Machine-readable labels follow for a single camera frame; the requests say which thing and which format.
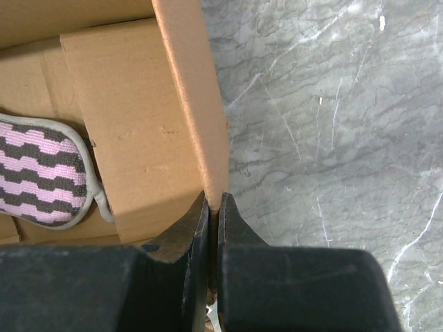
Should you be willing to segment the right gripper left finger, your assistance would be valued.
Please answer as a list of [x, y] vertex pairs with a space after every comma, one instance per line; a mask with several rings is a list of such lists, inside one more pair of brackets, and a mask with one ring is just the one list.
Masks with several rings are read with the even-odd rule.
[[1, 247], [2, 331], [203, 331], [207, 200], [142, 246]]

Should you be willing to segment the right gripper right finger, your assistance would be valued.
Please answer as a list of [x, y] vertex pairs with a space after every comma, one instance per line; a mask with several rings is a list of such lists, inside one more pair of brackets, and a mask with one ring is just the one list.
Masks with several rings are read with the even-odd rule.
[[364, 250], [270, 246], [222, 197], [217, 244], [223, 331], [400, 331], [385, 275]]

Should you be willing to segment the purple black striped sponge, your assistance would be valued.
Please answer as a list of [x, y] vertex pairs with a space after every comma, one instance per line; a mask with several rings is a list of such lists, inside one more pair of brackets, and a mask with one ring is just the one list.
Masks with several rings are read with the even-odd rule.
[[89, 150], [70, 126], [1, 115], [1, 212], [48, 229], [79, 224], [91, 204], [114, 223]]

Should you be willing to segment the brown cardboard express box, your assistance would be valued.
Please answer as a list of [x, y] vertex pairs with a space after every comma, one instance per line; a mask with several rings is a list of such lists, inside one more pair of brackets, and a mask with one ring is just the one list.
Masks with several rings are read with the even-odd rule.
[[136, 243], [228, 190], [229, 144], [198, 1], [2, 1], [1, 115], [64, 123], [106, 199], [75, 226], [1, 216], [1, 242]]

